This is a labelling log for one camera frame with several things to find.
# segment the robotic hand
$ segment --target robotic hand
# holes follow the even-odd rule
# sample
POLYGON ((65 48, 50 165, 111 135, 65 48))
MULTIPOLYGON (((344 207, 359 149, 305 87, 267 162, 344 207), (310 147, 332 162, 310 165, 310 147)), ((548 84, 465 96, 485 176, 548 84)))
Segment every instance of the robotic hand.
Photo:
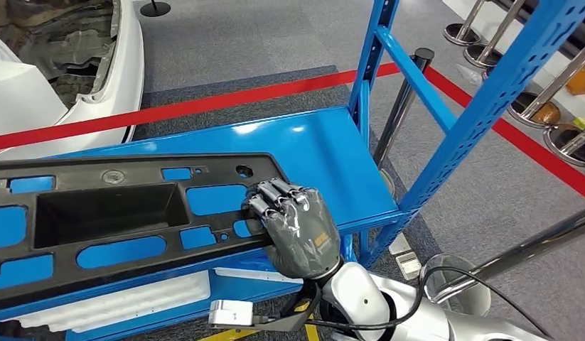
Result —
POLYGON ((259 218, 247 221, 251 234, 269 233, 274 245, 265 252, 284 276, 318 279, 339 265, 340 236, 317 190, 278 178, 262 181, 249 189, 242 209, 259 218))
POLYGON ((313 324, 335 328, 332 338, 340 341, 551 340, 506 320, 444 310, 422 298, 420 288, 370 274, 357 263, 345 263, 336 225, 313 188, 278 178, 262 181, 249 190, 242 209, 258 218, 247 221, 251 233, 266 229, 273 239, 274 245, 265 251, 275 269, 302 278, 304 285, 278 318, 253 315, 250 302, 213 301, 209 314, 213 328, 286 332, 313 324), (309 320, 322 298, 323 320, 309 320), (295 312, 306 299, 308 308, 295 312))

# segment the rectangular hole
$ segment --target rectangular hole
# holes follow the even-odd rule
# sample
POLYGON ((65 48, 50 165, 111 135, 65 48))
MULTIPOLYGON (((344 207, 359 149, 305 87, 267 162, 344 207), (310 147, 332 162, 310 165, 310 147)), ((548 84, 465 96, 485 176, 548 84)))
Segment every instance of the rectangular hole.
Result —
POLYGON ((34 247, 51 247, 190 222, 176 184, 46 193, 37 197, 34 247))
POLYGON ((235 222, 234 232, 240 238, 250 237, 250 231, 248 230, 246 220, 238 220, 237 222, 235 222))
POLYGON ((185 250, 195 247, 206 247, 217 242, 209 226, 183 229, 179 232, 179 237, 181 238, 181 245, 183 245, 183 249, 185 250))
POLYGON ((55 178, 53 176, 36 176, 32 178, 15 178, 8 181, 10 193, 31 193, 52 190, 55 178))
POLYGON ((21 206, 0 207, 0 247, 18 244, 26 231, 26 209, 21 206))
POLYGON ((166 243, 159 236, 94 245, 79 252, 77 264, 84 269, 99 268, 158 256, 164 252, 165 248, 166 243))
POLYGON ((162 168, 164 180, 188 180, 192 178, 189 168, 162 168))
POLYGON ((0 265, 0 289, 40 281, 53 274, 53 256, 44 254, 5 261, 0 265))
POLYGON ((246 187, 225 185, 188 188, 186 197, 195 215, 237 211, 246 197, 246 187))

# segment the blue metal shelf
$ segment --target blue metal shelf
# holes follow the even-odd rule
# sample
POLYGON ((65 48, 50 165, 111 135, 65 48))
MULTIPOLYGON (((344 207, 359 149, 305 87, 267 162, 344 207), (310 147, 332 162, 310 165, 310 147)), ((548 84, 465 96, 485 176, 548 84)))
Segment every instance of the blue metal shelf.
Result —
MULTIPOLYGON (((488 80, 456 119, 390 33, 399 1, 374 0, 357 78, 347 107, 192 131, 75 155, 270 152, 291 181, 316 187, 322 192, 340 233, 346 236, 343 251, 349 259, 354 257, 350 234, 361 232, 365 237, 367 229, 382 227, 372 244, 368 244, 365 238, 360 243, 360 262, 372 266, 585 17, 585 0, 541 0, 488 80), (385 50, 446 133, 399 204, 388 193, 366 148, 369 95, 385 50)), ((218 202, 218 199, 209 197, 207 201, 218 202)), ((13 307, 1 310, 0 319, 217 266, 234 266, 236 261, 259 255, 262 251, 249 251, 13 307)), ((291 284, 217 276, 211 276, 211 280, 209 300, 260 301, 298 288, 291 284)), ((69 332, 68 337, 69 340, 122 337, 198 317, 206 312, 207 304, 208 300, 81 334, 69 332)))
MULTIPOLYGON (((382 182, 378 169, 372 162, 371 155, 365 148, 364 141, 346 107, 319 109, 277 119, 262 119, 231 126, 219 126, 120 146, 83 151, 69 156, 245 151, 269 152, 278 160, 282 170, 291 181, 319 188, 342 235, 371 227, 390 225, 399 219, 399 208, 382 182)), ((242 191, 241 197, 228 199, 242 202, 243 194, 242 191)), ((219 195, 207 197, 204 200, 204 206, 208 203, 212 206, 204 208, 220 211, 223 198, 219 195)), ((109 252, 121 254, 124 251, 112 249, 109 252)), ((142 250, 128 249, 125 252, 135 254, 142 252, 142 250)), ((0 319, 153 283, 172 276, 190 274, 218 266, 232 267, 236 260, 263 254, 262 250, 249 251, 0 310, 0 319)), ((22 268, 22 271, 38 270, 22 268)))

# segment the gray glove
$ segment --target gray glove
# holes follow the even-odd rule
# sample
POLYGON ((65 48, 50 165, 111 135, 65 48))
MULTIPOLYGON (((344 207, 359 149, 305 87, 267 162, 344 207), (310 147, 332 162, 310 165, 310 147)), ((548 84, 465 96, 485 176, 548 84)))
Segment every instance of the gray glove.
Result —
POLYGON ((258 220, 247 220, 251 234, 264 233, 274 246, 266 247, 275 269, 290 278, 320 278, 340 261, 340 235, 321 194, 279 178, 249 189, 242 209, 258 220))

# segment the stanchion post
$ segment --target stanchion post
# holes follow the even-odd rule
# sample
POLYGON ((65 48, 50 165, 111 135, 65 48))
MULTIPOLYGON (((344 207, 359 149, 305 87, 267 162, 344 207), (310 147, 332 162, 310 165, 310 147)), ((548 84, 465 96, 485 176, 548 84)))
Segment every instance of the stanchion post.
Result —
POLYGON ((452 23, 445 27, 445 30, 443 30, 445 39, 462 46, 478 43, 481 37, 470 26, 472 26, 476 14, 481 10, 484 3, 485 0, 477 0, 466 17, 466 21, 463 23, 452 23))
POLYGON ((560 75, 541 91, 541 94, 522 112, 521 116, 531 119, 583 66, 585 66, 585 47, 577 53, 560 75))
MULTIPOLYGON (((574 242, 585 235, 585 210, 555 224, 529 239, 520 242, 513 248, 475 267, 470 272, 483 280, 487 280, 548 252, 574 242)), ((432 298, 435 303, 445 300, 472 288, 477 283, 466 277, 460 277, 447 284, 445 288, 432 298)))
POLYGON ((491 67, 498 63, 502 55, 495 50, 495 46, 499 43, 499 40, 503 36, 504 32, 508 29, 512 21, 514 21, 516 15, 518 15, 518 11, 520 11, 524 3, 525 0, 514 1, 510 9, 508 9, 508 13, 505 15, 504 19, 499 25, 498 30, 495 32, 487 45, 470 45, 464 50, 463 54, 468 62, 477 67, 491 67))
MULTIPOLYGON (((414 63, 416 63, 416 66, 422 72, 424 72, 428 65, 430 65, 433 58, 434 52, 429 48, 419 48, 412 56, 414 63)), ((378 168, 382 167, 382 162, 386 159, 392 142, 395 137, 397 137, 399 128, 401 127, 415 97, 416 92, 414 92, 412 86, 409 85, 407 80, 403 80, 399 94, 397 95, 395 103, 392 105, 385 129, 382 132, 382 136, 380 137, 376 150, 374 151, 374 162, 376 162, 378 168)))
POLYGON ((560 151, 562 153, 565 153, 566 155, 571 155, 575 151, 577 151, 577 149, 581 148, 584 145, 585 145, 585 130, 583 130, 583 132, 581 132, 579 135, 575 136, 571 141, 568 141, 567 144, 565 144, 562 148, 560 148, 560 151))

